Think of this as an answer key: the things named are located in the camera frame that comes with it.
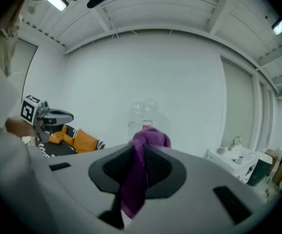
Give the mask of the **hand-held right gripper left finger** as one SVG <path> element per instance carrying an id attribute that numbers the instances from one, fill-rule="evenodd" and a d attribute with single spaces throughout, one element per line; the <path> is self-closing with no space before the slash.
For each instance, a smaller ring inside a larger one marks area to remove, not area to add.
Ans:
<path id="1" fill-rule="evenodd" d="M 51 157 L 48 161 L 51 167 L 70 165 L 55 170 L 55 175 L 72 196 L 114 197 L 131 170 L 133 152 L 132 144 L 122 144 L 101 151 Z"/>

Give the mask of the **person's beige shirt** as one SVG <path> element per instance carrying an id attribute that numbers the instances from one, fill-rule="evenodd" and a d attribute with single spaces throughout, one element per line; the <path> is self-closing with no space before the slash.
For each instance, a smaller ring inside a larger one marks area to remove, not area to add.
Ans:
<path id="1" fill-rule="evenodd" d="M 11 60 L 18 41 L 25 0 L 16 0 L 0 18 L 0 128 L 14 108 L 19 93 L 10 83 Z"/>

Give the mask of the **grey roller blind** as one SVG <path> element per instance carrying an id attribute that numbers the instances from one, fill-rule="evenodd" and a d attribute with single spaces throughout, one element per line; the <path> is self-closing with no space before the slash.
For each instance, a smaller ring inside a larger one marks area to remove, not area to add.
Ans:
<path id="1" fill-rule="evenodd" d="M 26 76 L 36 51 L 36 46 L 21 39 L 17 41 L 15 52 L 11 59 L 11 75 L 9 80 L 19 93 L 20 99 L 22 99 Z"/>
<path id="2" fill-rule="evenodd" d="M 222 60 L 226 78 L 226 125 L 222 146 L 229 146 L 235 136 L 235 144 L 249 148 L 254 121 L 254 91 L 252 76 L 235 65 Z"/>

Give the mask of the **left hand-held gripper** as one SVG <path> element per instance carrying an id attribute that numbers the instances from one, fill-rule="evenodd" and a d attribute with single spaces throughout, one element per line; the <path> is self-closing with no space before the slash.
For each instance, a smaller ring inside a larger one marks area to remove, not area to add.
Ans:
<path id="1" fill-rule="evenodd" d="M 54 126 L 67 124 L 74 120 L 74 115 L 67 111 L 50 109 L 47 101 L 41 101 L 32 95 L 24 97 L 20 116 L 33 127 L 41 143 L 46 143 L 49 139 L 49 135 L 44 130 L 46 114 L 49 124 Z"/>

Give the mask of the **purple cloth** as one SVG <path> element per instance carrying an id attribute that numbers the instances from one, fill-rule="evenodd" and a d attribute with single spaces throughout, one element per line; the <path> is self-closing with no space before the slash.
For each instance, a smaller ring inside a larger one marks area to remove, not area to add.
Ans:
<path id="1" fill-rule="evenodd" d="M 171 147 L 170 138 L 156 128 L 147 128 L 136 133 L 130 143 L 133 145 L 132 168 L 120 189 L 121 210 L 133 219 L 145 202 L 148 177 L 145 168 L 145 145 Z"/>

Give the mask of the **person's left forearm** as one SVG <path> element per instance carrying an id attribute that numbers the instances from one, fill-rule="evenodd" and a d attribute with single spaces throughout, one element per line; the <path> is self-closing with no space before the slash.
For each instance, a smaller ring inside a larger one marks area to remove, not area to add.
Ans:
<path id="1" fill-rule="evenodd" d="M 5 123 L 5 128 L 8 133 L 14 134 L 20 138 L 36 136 L 32 125 L 21 118 L 9 117 Z"/>

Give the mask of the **orange sofa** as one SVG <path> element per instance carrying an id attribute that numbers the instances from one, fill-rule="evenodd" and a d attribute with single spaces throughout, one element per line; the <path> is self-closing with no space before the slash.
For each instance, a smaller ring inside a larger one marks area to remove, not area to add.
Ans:
<path id="1" fill-rule="evenodd" d="M 59 125 L 55 127 L 50 127 L 50 135 L 55 132 L 61 131 L 64 125 Z M 45 144 L 46 152 L 50 154 L 54 154 L 55 156 L 66 156 L 66 155 L 75 155 L 78 154 L 76 149 L 74 148 L 75 138 L 72 138 L 68 135 L 64 136 L 64 140 L 60 144 L 51 144 L 49 142 L 43 143 Z"/>

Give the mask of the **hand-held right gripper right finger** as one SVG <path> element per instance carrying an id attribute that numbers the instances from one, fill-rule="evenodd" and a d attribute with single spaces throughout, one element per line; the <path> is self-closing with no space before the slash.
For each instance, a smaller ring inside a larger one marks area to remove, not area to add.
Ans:
<path id="1" fill-rule="evenodd" d="M 250 189 L 207 159 L 146 145 L 146 199 L 249 199 Z"/>

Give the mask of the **ceiling light panel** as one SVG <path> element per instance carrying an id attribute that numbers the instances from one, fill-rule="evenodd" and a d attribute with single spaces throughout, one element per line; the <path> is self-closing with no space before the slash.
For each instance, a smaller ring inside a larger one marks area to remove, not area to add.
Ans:
<path id="1" fill-rule="evenodd" d="M 282 19 L 279 18 L 273 25 L 272 29 L 276 35 L 279 35 L 282 32 Z"/>
<path id="2" fill-rule="evenodd" d="M 59 11 L 64 11 L 69 3 L 66 0 L 47 0 L 51 5 L 53 5 Z"/>

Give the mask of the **cardboard box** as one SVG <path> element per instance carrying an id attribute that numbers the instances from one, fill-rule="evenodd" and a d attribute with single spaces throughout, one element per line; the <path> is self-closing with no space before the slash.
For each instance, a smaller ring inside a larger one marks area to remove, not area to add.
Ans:
<path id="1" fill-rule="evenodd" d="M 277 171 L 273 176 L 273 183 L 279 185 L 282 181 L 282 163 L 278 166 Z"/>

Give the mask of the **white sink cabinet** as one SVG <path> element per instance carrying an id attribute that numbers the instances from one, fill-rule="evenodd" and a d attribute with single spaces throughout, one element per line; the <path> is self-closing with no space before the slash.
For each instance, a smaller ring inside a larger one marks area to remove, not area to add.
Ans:
<path id="1" fill-rule="evenodd" d="M 242 145 L 236 145 L 221 155 L 216 151 L 207 151 L 206 159 L 216 163 L 230 174 L 236 177 L 239 181 L 246 184 L 260 158 L 260 152 L 252 151 L 244 148 Z"/>

